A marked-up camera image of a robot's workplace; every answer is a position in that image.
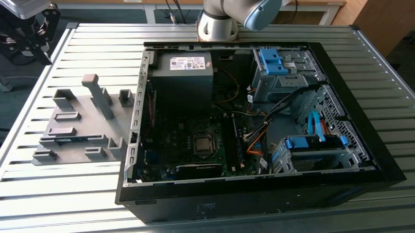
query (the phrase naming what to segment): blue plastic clip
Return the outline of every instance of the blue plastic clip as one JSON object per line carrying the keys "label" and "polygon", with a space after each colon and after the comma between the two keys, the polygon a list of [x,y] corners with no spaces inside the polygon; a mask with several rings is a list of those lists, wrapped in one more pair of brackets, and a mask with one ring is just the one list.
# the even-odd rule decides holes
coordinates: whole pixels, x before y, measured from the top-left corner
{"label": "blue plastic clip", "polygon": [[287,145],[287,149],[293,148],[293,142],[290,139],[286,139],[286,145]]}
{"label": "blue plastic clip", "polygon": [[277,157],[279,156],[279,151],[275,152],[274,156],[273,156],[273,162],[275,161]]}
{"label": "blue plastic clip", "polygon": [[345,135],[341,136],[341,141],[343,143],[343,146],[347,147],[349,146],[349,139]]}
{"label": "blue plastic clip", "polygon": [[315,126],[317,126],[317,135],[321,138],[321,141],[325,142],[326,141],[326,137],[323,134],[323,128],[322,128],[322,123],[321,123],[321,116],[319,113],[317,111],[311,111],[309,114],[309,134],[313,134],[313,120],[315,122]]}
{"label": "blue plastic clip", "polygon": [[290,140],[294,144],[294,148],[309,148],[306,137],[291,137]]}
{"label": "blue plastic clip", "polygon": [[261,49],[261,59],[266,66],[266,73],[269,75],[287,75],[289,70],[285,68],[282,59],[277,49]]}

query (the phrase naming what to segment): sticker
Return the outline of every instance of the sticker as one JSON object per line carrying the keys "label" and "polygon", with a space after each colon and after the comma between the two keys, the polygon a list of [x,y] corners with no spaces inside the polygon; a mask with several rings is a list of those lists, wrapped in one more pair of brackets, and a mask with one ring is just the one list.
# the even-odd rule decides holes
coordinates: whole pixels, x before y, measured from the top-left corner
{"label": "sticker", "polygon": [[253,95],[249,95],[249,102],[254,103],[254,96]]}
{"label": "sticker", "polygon": [[174,57],[170,59],[170,70],[206,69],[205,57]]}
{"label": "sticker", "polygon": [[259,163],[262,164],[262,166],[265,167],[265,169],[267,169],[269,163],[267,163],[267,161],[266,161],[263,158],[261,158]]}
{"label": "sticker", "polygon": [[207,204],[199,204],[198,205],[198,214],[206,215],[213,212],[213,210],[217,207],[217,203],[207,203]]}
{"label": "sticker", "polygon": [[285,66],[286,67],[297,67],[297,64],[294,63],[294,62],[287,62],[287,63],[285,63]]}

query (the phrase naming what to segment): slotted metal table surface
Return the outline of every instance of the slotted metal table surface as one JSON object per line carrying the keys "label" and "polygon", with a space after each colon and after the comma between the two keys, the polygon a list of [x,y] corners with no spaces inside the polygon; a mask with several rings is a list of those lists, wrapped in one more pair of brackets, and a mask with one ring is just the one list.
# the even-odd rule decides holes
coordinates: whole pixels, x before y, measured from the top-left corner
{"label": "slotted metal table surface", "polygon": [[242,41],[321,42],[409,178],[330,209],[145,225],[115,205],[119,162],[34,166],[59,88],[137,91],[145,41],[195,41],[194,25],[81,24],[67,29],[0,150],[0,232],[414,232],[415,96],[361,31],[347,26],[241,28]]}

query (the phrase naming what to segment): cable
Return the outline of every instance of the cable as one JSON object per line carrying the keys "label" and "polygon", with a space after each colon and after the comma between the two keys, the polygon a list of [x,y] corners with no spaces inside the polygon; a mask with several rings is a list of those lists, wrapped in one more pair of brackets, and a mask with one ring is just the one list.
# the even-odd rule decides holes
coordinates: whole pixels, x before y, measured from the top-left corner
{"label": "cable", "polygon": [[313,84],[309,87],[302,87],[298,90],[295,90],[293,93],[290,93],[290,95],[287,95],[271,108],[270,112],[267,113],[265,119],[263,119],[263,124],[259,127],[259,129],[257,131],[254,131],[253,133],[250,133],[246,136],[246,139],[250,140],[263,129],[266,126],[270,125],[270,123],[273,122],[274,116],[283,111],[286,108],[290,107],[291,105],[291,101],[294,100],[294,98],[302,94],[306,91],[311,91],[311,90],[317,90],[319,89],[322,86],[322,84]]}
{"label": "cable", "polygon": [[174,15],[174,11],[171,10],[171,7],[170,7],[170,4],[169,4],[169,1],[166,0],[166,4],[167,4],[167,7],[169,7],[169,11],[170,11],[170,19],[171,21],[174,22],[174,24],[177,24],[177,17]]}
{"label": "cable", "polygon": [[297,15],[298,15],[298,12],[299,12],[299,1],[298,0],[295,0],[295,1],[297,1],[297,10],[294,11],[294,15],[293,15],[290,24],[294,23],[294,19],[295,19]]}
{"label": "cable", "polygon": [[330,134],[330,129],[329,129],[329,127],[327,127],[327,125],[326,125],[326,122],[325,122],[323,120],[321,120],[321,124],[323,125],[325,134],[326,134],[326,135]]}
{"label": "cable", "polygon": [[229,109],[225,109],[225,108],[221,107],[217,103],[214,104],[214,106],[215,106],[219,110],[222,110],[222,111],[225,111],[225,112],[229,112],[229,113],[239,113],[239,114],[243,114],[243,115],[246,115],[246,116],[257,116],[257,114],[250,114],[250,113],[245,113],[245,112],[241,112],[241,111],[231,111],[231,110],[229,110]]}
{"label": "cable", "polygon": [[187,18],[190,11],[191,11],[191,10],[187,11],[187,14],[186,14],[185,18]]}
{"label": "cable", "polygon": [[249,149],[247,149],[247,153],[250,153],[255,143],[258,142],[258,140],[261,139],[261,137],[265,135],[265,133],[267,132],[269,127],[266,128],[266,130],[259,134],[259,136],[257,137],[257,139],[254,140],[254,142],[251,143]]}
{"label": "cable", "polygon": [[161,10],[161,11],[165,13],[166,18],[170,18],[170,14],[169,14],[169,13],[166,13],[166,10]]}
{"label": "cable", "polygon": [[247,105],[247,113],[257,114],[257,112],[251,112],[251,103],[249,103],[249,105]]}
{"label": "cable", "polygon": [[182,20],[183,20],[183,23],[186,24],[186,17],[183,15],[183,11],[182,11],[182,7],[181,7],[181,4],[178,2],[178,0],[174,0],[177,6],[178,6],[178,9],[179,9],[179,12],[181,12],[181,15],[182,15]]}
{"label": "cable", "polygon": [[238,83],[235,77],[231,75],[230,72],[227,72],[227,71],[226,71],[225,69],[222,69],[222,68],[218,68],[218,71],[219,71],[219,70],[223,71],[223,72],[233,78],[233,80],[234,80],[234,82],[235,82],[235,84],[237,84],[237,93],[235,93],[234,97],[233,97],[231,99],[229,99],[229,100],[221,100],[221,101],[215,101],[215,102],[214,102],[214,103],[226,103],[226,102],[233,101],[233,100],[238,97],[238,95],[239,95],[239,83]]}
{"label": "cable", "polygon": [[170,4],[169,4],[169,1],[167,1],[167,0],[166,0],[166,4],[167,4],[170,13],[174,13],[173,10],[171,10],[171,7],[170,7]]}

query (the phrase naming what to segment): metal chassis frame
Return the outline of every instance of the metal chassis frame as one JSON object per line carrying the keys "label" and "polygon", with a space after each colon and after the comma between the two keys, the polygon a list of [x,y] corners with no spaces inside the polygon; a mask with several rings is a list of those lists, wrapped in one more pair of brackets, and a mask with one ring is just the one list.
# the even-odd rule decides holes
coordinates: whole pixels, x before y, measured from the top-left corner
{"label": "metal chassis frame", "polygon": [[[151,42],[145,43],[145,47],[147,47],[146,51],[155,50],[194,50],[197,46],[202,45],[199,42]],[[379,170],[373,171],[362,171],[355,174],[353,173],[335,173],[335,174],[309,174],[303,176],[291,176],[291,177],[275,177],[274,179],[255,179],[255,180],[239,180],[239,181],[221,181],[213,183],[182,183],[175,185],[163,185],[163,186],[130,186],[126,181],[126,161],[131,161],[133,157],[127,157],[127,155],[133,154],[135,150],[138,151],[138,147],[129,148],[129,152],[123,157],[122,166],[121,166],[121,176],[119,176],[119,184],[117,189],[117,203],[126,204],[131,201],[142,201],[142,200],[161,200],[171,198],[178,199],[181,197],[197,197],[197,196],[211,196],[219,195],[218,199],[221,199],[221,195],[234,194],[238,196],[241,193],[250,193],[258,191],[277,191],[283,192],[285,190],[290,190],[297,187],[317,187],[322,183],[327,186],[337,187],[338,184],[342,185],[361,185],[365,188],[355,193],[350,193],[350,195],[334,196],[329,200],[322,200],[317,207],[338,205],[351,198],[359,196],[361,194],[377,189],[386,188],[398,182],[406,180],[403,172],[387,150],[385,143],[382,142],[381,136],[378,135],[370,120],[363,112],[363,109],[355,99],[351,90],[347,88],[346,82],[331,62],[331,59],[321,45],[321,43],[305,43],[305,42],[242,42],[242,43],[203,43],[203,46],[227,46],[234,49],[239,46],[254,47],[254,46],[306,46],[323,70],[323,73],[327,77],[327,82],[333,87],[341,105],[346,111],[347,119],[354,125],[355,131],[363,141],[366,149],[375,159],[375,162],[379,166]],[[147,66],[145,65],[141,70],[141,74],[146,74]]]}

